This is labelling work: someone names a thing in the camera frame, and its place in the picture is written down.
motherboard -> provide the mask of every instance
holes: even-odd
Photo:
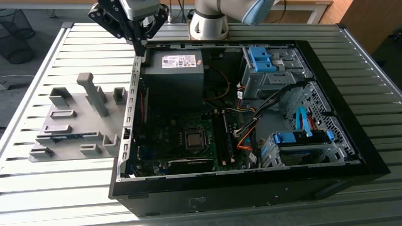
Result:
[[[235,150],[235,113],[155,114],[142,126],[136,153],[140,177],[246,168],[246,153]]]

wooden cabinet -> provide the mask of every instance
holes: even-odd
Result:
[[[342,23],[369,53],[402,24],[402,0],[334,0],[322,24]]]

orange wire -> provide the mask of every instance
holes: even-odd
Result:
[[[238,146],[238,149],[246,149],[248,151],[252,151],[252,149],[250,147],[247,147],[247,146]]]
[[[220,73],[220,75],[224,77],[227,88],[226,88],[226,92],[220,96],[204,98],[203,100],[216,100],[216,99],[224,97],[226,94],[228,93],[228,90],[231,89],[231,83],[228,82],[228,79],[227,79],[226,75],[223,74],[223,72],[215,66],[210,65],[210,67],[214,68]]]
[[[238,109],[239,109],[239,110],[247,110],[247,108],[240,108],[240,99],[239,99],[239,101],[238,101]]]
[[[318,129],[316,124],[315,124],[315,122],[314,122],[314,120],[312,120],[312,118],[311,118],[310,115],[307,116],[307,119],[310,121],[310,126],[312,127],[312,129]]]
[[[251,127],[251,129],[248,130],[248,132],[247,132],[246,135],[243,136],[240,142],[238,143],[238,148],[242,146],[242,143],[243,143],[246,137],[248,136],[248,134],[251,133],[251,131],[254,130],[255,126],[256,126],[256,125],[254,125],[254,126]]]

power supply label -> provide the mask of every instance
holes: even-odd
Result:
[[[175,55],[162,58],[162,68],[196,67],[195,55]]]

desk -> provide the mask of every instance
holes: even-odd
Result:
[[[307,18],[307,24],[318,24],[327,6],[333,4],[333,0],[287,0],[287,11],[311,11]],[[0,0],[0,8],[21,8],[21,9],[89,9],[96,0]],[[179,9],[178,0],[172,0],[172,8]],[[186,8],[194,8],[194,0],[186,1]],[[284,8],[283,1],[274,5],[274,11],[282,11]]]
[[[31,163],[32,148],[51,107],[52,87],[83,92],[76,75],[91,71],[104,92],[128,88],[134,50],[96,24],[60,30],[0,140],[0,224],[55,225],[401,225],[402,93],[350,33],[334,25],[230,24],[234,40],[307,40],[391,173],[324,200],[239,210],[138,219],[108,185],[112,159]],[[186,40],[187,25],[164,25],[156,40]]]

